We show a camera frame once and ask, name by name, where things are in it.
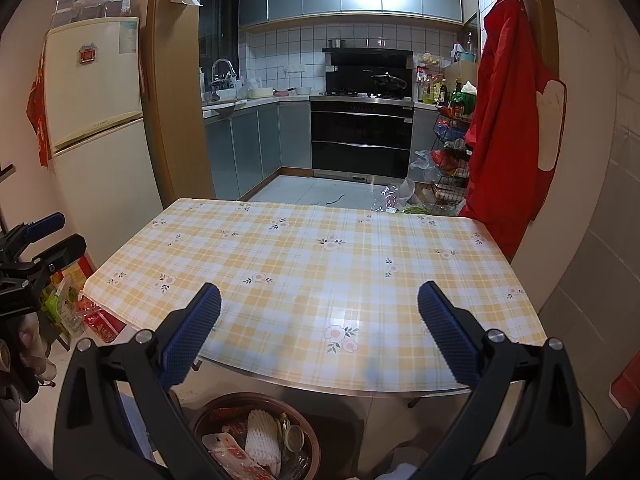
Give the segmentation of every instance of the refrigerator door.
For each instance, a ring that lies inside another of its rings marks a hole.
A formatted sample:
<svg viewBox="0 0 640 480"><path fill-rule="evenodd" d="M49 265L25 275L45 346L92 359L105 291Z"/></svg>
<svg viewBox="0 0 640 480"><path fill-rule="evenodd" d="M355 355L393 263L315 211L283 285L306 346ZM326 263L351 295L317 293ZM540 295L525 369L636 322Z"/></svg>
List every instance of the refrigerator door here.
<svg viewBox="0 0 640 480"><path fill-rule="evenodd" d="M66 214L96 267L162 212L142 119L75 144L52 161Z"/></svg>
<svg viewBox="0 0 640 480"><path fill-rule="evenodd" d="M96 18L52 28L45 46L44 91L54 153L142 117L138 19Z"/></svg>

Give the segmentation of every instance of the screw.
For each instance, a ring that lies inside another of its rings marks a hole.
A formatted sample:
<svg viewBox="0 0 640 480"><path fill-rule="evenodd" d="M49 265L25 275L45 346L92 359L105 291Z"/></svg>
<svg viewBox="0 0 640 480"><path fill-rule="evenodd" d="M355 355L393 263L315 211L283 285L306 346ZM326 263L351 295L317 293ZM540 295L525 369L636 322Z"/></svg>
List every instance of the screw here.
<svg viewBox="0 0 640 480"><path fill-rule="evenodd" d="M549 338L549 346L551 346L553 350L562 350L562 348L564 348L564 344L562 344L562 341L557 337Z"/></svg>
<svg viewBox="0 0 640 480"><path fill-rule="evenodd" d="M495 328L487 331L486 336L489 338L489 341L493 343L502 343L506 339L504 332L496 330Z"/></svg>
<svg viewBox="0 0 640 480"><path fill-rule="evenodd" d="M84 352L85 350L88 350L89 348L91 348L91 340L88 337L82 338L80 341L78 341L78 344L76 345L76 348L81 351Z"/></svg>
<svg viewBox="0 0 640 480"><path fill-rule="evenodd" d="M136 342L142 345L144 343L148 343L149 341L151 341L151 338L153 336L154 336L154 333L151 332L151 330L141 330L140 332L137 332L134 337L136 339Z"/></svg>

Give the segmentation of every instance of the table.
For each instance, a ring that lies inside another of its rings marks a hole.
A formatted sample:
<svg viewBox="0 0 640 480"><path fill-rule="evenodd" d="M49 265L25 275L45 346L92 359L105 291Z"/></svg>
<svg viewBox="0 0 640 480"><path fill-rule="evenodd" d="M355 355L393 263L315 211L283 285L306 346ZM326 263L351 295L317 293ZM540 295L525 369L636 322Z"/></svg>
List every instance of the table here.
<svg viewBox="0 0 640 480"><path fill-rule="evenodd" d="M155 329L204 282L222 313L200 356L273 383L347 395L462 391L418 314L427 280L485 329L546 339L485 227L467 218L181 199L84 294Z"/></svg>

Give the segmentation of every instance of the dark window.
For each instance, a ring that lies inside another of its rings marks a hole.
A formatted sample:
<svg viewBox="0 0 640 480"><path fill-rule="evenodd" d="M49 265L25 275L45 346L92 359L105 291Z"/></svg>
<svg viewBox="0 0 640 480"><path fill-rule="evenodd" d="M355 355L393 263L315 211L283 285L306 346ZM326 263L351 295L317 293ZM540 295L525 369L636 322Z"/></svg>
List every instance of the dark window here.
<svg viewBox="0 0 640 480"><path fill-rule="evenodd" d="M220 57L228 59L238 70L238 0L200 0L198 46L200 66L207 89L211 85L211 67ZM224 76L228 71L221 63L216 71Z"/></svg>

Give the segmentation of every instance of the black oven door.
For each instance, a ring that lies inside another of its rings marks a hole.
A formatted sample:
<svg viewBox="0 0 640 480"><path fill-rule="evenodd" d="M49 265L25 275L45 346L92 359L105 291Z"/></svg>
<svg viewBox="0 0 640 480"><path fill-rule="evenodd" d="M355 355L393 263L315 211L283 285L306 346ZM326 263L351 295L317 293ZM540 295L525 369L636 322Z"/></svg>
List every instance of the black oven door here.
<svg viewBox="0 0 640 480"><path fill-rule="evenodd" d="M312 101L313 169L405 178L412 117L410 105Z"/></svg>

